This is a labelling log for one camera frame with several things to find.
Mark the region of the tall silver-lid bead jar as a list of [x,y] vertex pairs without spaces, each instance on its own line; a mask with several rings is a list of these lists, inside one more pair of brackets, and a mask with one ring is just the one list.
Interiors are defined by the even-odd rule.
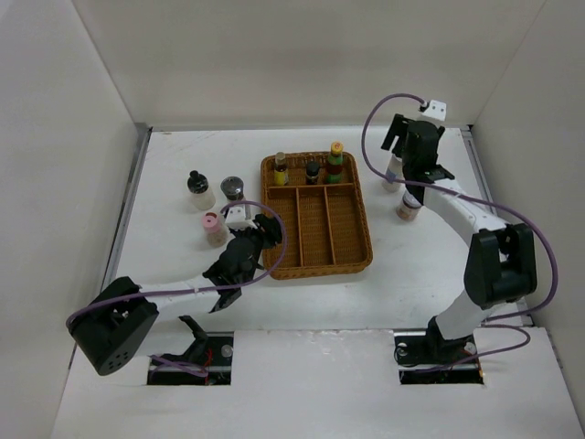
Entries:
[[400,188],[397,179],[402,179],[402,159],[392,153],[386,169],[386,179],[382,183],[383,188],[389,193],[397,192]]

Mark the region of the white-lid red-label jar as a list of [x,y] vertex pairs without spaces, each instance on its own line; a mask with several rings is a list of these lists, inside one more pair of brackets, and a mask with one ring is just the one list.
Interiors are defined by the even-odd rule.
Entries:
[[397,206],[396,213],[402,220],[412,221],[417,217],[421,207],[419,201],[408,191],[405,191]]

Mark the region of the small gold-cap yellow bottle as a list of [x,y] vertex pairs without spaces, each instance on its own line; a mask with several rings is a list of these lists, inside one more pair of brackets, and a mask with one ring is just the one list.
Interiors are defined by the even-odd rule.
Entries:
[[278,152],[274,156],[274,184],[279,187],[286,186],[289,181],[288,177],[288,165],[286,160],[286,154],[284,152]]

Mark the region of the yellow-cap brown sauce bottle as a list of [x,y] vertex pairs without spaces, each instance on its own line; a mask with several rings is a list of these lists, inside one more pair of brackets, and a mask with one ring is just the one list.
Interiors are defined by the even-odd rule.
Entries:
[[325,163],[327,184],[337,184],[342,179],[343,162],[344,162],[344,145],[341,142],[333,142],[330,146],[330,152]]

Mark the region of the small dark-lid pepper shaker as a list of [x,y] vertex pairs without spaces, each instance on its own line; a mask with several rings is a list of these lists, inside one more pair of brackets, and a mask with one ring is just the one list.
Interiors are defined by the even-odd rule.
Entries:
[[318,183],[320,165],[318,162],[311,160],[305,166],[305,184],[316,185]]

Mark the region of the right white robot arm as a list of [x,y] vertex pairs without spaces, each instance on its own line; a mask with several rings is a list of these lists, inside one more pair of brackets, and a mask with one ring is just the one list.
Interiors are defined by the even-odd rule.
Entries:
[[413,220],[426,207],[438,214],[468,246],[463,291],[434,316],[421,336],[398,336],[402,365],[446,364],[472,340],[473,331],[496,308],[537,288],[533,231],[509,224],[463,197],[454,175],[438,162],[445,129],[395,115],[382,147],[392,154],[387,177],[407,180],[397,214]]

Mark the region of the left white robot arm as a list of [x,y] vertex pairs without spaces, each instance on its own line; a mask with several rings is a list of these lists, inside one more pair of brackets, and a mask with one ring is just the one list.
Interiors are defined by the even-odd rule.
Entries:
[[225,250],[202,274],[179,283],[144,286],[120,277],[68,317],[69,334],[99,375],[111,375],[134,357],[147,355],[143,343],[154,325],[175,320],[191,333],[175,340],[175,354],[162,348],[151,354],[156,368],[175,368],[198,378],[208,375],[208,335],[195,314],[227,309],[245,287],[270,274],[260,263],[261,253],[287,245],[278,215],[258,214],[244,228],[230,232],[233,237]]

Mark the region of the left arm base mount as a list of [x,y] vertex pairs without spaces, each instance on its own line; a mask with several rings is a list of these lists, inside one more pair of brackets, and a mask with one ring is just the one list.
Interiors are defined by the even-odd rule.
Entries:
[[180,354],[157,354],[151,359],[150,386],[228,386],[234,352],[233,332],[207,332],[191,316],[179,319],[191,331],[192,343]]

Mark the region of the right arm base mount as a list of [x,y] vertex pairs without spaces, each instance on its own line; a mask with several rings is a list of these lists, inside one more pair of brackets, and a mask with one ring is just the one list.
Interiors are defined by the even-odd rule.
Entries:
[[478,359],[460,363],[477,353],[473,335],[444,341],[426,331],[394,334],[394,360],[402,385],[484,383]]

